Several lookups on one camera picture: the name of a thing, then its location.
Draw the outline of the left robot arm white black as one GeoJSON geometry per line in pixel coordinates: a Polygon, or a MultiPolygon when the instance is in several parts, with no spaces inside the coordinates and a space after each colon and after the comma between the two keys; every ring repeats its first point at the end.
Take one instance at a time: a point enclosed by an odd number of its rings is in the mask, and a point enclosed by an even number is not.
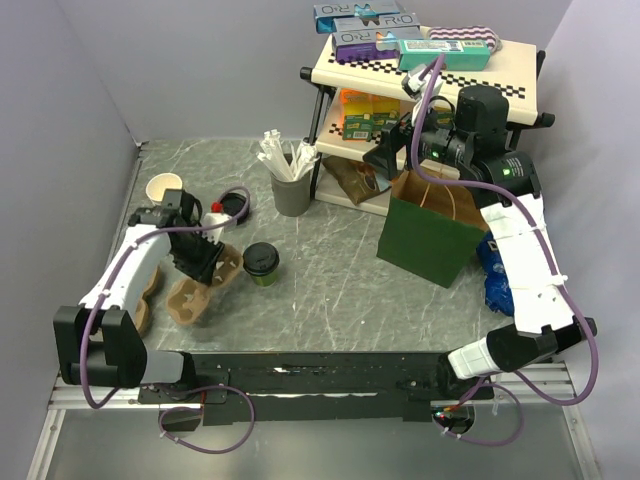
{"type": "Polygon", "coordinates": [[[204,213],[200,201],[182,189],[168,189],[160,204],[136,209],[98,283],[77,305],[62,306],[54,316],[62,380],[85,392],[93,386],[162,384],[172,400],[191,399],[198,378],[190,356],[148,350],[134,317],[165,257],[188,278],[210,284],[224,248],[219,237],[230,221],[223,212],[204,213]]]}

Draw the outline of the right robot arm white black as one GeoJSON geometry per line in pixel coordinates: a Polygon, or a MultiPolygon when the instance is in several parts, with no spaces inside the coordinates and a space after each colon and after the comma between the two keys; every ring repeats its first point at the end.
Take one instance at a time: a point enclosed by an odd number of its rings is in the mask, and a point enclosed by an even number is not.
{"type": "Polygon", "coordinates": [[[501,91],[472,85],[459,91],[453,120],[440,125],[427,86],[405,89],[416,104],[383,130],[364,159],[380,165],[406,149],[407,176],[470,193],[473,209],[497,244],[514,302],[512,324],[447,353],[437,373],[438,390],[459,398],[472,378],[515,372],[581,342],[596,372],[595,323],[579,310],[566,288],[550,245],[539,179],[531,158],[507,146],[509,102],[501,91]]]}

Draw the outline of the green paper gift bag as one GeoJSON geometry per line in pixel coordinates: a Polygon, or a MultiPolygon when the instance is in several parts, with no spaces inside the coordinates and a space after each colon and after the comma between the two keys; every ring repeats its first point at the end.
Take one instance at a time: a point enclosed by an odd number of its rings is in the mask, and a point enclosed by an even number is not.
{"type": "Polygon", "coordinates": [[[466,188],[430,183],[405,171],[391,188],[377,257],[449,288],[487,232],[466,188]]]}

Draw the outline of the black plastic cup lid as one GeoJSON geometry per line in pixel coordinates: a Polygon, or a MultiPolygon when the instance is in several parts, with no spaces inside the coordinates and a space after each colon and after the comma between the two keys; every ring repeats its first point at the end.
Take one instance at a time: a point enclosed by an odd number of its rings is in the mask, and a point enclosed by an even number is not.
{"type": "Polygon", "coordinates": [[[274,245],[267,242],[257,242],[244,250],[243,263],[245,271],[249,265],[266,267],[277,264],[279,266],[280,256],[274,245]]]}

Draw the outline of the green paper coffee cup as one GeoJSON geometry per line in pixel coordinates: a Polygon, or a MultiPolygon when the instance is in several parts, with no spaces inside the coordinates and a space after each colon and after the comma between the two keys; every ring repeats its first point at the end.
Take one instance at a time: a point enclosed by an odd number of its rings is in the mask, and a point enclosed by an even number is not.
{"type": "Polygon", "coordinates": [[[259,267],[257,265],[249,265],[246,268],[246,272],[251,277],[252,281],[261,287],[268,287],[273,285],[278,279],[278,265],[268,265],[266,267],[259,267]]]}

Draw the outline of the brown two-cup carrier tray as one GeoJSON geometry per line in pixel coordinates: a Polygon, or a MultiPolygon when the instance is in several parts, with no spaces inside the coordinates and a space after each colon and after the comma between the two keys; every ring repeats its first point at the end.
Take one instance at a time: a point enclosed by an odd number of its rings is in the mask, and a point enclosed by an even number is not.
{"type": "Polygon", "coordinates": [[[228,287],[243,269],[242,254],[232,245],[226,245],[216,263],[210,285],[184,277],[173,284],[166,298],[166,309],[178,325],[197,323],[208,308],[214,295],[228,287]]]}

